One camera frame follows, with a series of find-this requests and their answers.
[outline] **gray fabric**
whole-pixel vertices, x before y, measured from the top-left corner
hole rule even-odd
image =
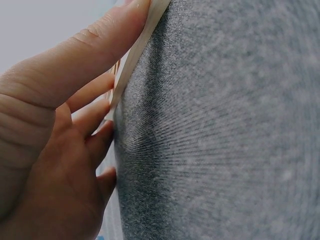
[[[319,26],[318,0],[172,0],[115,112],[125,239],[320,239]]]

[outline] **white background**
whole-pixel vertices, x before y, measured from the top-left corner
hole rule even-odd
[[[1,0],[0,74],[71,37],[114,0]]]

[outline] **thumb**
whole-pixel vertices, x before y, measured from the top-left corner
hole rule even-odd
[[[134,44],[150,0],[126,0],[56,47],[18,63],[0,78],[0,94],[55,109],[115,64]]]

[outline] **finger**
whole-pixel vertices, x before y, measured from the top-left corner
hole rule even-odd
[[[71,113],[83,108],[97,97],[111,90],[114,87],[114,81],[115,75],[107,72],[78,90],[66,101]]]
[[[87,139],[85,145],[89,151],[92,168],[94,170],[96,170],[105,158],[113,141],[113,134],[114,123],[107,121],[95,135]]]
[[[60,106],[110,69],[139,37],[150,0],[127,2],[65,42],[18,63],[2,76],[0,93],[36,106]]]
[[[111,194],[113,193],[116,182],[117,174],[114,167],[107,167],[103,173],[97,178],[98,186],[100,188],[105,205],[107,205]]]
[[[74,118],[73,124],[86,139],[99,127],[102,120],[109,112],[109,109],[109,101],[107,99],[101,99],[80,110],[78,115]]]

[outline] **gray cushion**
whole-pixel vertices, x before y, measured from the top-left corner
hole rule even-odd
[[[115,112],[125,239],[320,238],[319,12],[172,0]]]

